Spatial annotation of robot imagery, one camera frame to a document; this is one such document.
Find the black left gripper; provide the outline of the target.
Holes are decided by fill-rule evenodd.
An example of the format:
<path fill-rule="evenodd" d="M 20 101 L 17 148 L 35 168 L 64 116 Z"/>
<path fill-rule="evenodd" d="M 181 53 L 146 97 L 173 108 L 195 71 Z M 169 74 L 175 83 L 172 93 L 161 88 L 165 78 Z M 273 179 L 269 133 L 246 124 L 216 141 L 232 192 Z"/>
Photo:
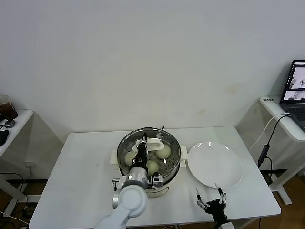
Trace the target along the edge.
<path fill-rule="evenodd" d="M 147 133 L 144 132 L 142 136 L 142 141 L 137 141 L 134 145 L 134 149 L 138 150 L 136 156 L 132 160 L 132 167 L 141 167 L 147 168 L 147 155 L 148 150 L 147 148 L 143 148 L 143 142 L 147 143 Z"/>

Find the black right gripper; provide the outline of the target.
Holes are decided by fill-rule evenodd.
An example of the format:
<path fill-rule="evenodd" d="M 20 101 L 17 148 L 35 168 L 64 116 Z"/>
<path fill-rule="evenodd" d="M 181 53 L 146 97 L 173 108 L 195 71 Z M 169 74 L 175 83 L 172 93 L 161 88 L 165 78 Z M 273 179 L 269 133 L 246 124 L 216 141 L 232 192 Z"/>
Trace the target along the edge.
<path fill-rule="evenodd" d="M 227 223 L 227 216 L 224 213 L 227 195 L 217 184 L 215 184 L 215 187 L 218 190 L 220 198 L 211 200 L 207 203 L 201 198 L 198 189 L 196 189 L 197 205 L 201 209 L 205 209 L 206 213 L 211 214 L 215 223 Z"/>

